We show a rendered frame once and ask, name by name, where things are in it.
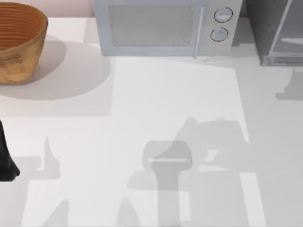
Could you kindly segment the microwave oven door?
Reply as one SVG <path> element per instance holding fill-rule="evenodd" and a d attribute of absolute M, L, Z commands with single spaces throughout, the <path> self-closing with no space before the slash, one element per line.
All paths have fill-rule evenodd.
<path fill-rule="evenodd" d="M 197 56 L 203 0 L 94 0 L 104 56 Z"/>

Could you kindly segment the microwave knob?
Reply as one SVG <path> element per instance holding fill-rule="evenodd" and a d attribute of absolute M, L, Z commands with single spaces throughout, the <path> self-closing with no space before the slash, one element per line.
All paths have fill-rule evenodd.
<path fill-rule="evenodd" d="M 222 42 L 225 39 L 227 39 L 229 36 L 229 32 L 226 28 L 220 27 L 218 29 L 213 30 L 210 33 L 210 38 L 214 41 L 214 42 Z"/>
<path fill-rule="evenodd" d="M 214 13 L 214 19 L 218 23 L 228 22 L 229 20 L 231 20 L 232 16 L 233 11 L 228 7 L 217 9 Z"/>

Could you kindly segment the pale microwave oven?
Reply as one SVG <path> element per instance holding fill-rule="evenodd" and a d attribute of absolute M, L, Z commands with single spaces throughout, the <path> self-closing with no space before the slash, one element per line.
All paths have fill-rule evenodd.
<path fill-rule="evenodd" d="M 241 12 L 242 0 L 203 0 L 204 1 L 204 18 L 202 24 L 199 56 L 222 56 L 229 53 L 239 15 Z M 228 7 L 233 11 L 231 20 L 225 23 L 218 23 L 214 19 L 214 13 L 217 9 Z M 214 42 L 210 38 L 210 33 L 220 27 L 226 28 L 229 36 L 222 42 Z"/>

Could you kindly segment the grey cabinet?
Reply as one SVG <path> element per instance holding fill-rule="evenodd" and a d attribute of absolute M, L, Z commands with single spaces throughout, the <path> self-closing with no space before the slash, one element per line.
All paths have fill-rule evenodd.
<path fill-rule="evenodd" d="M 303 67 L 303 0 L 246 0 L 262 66 Z"/>

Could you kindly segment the brown woven basket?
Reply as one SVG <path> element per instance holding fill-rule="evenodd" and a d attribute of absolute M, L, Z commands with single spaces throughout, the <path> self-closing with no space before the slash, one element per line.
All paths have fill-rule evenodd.
<path fill-rule="evenodd" d="M 30 79 L 38 65 L 48 18 L 38 8 L 0 1 L 0 84 Z"/>

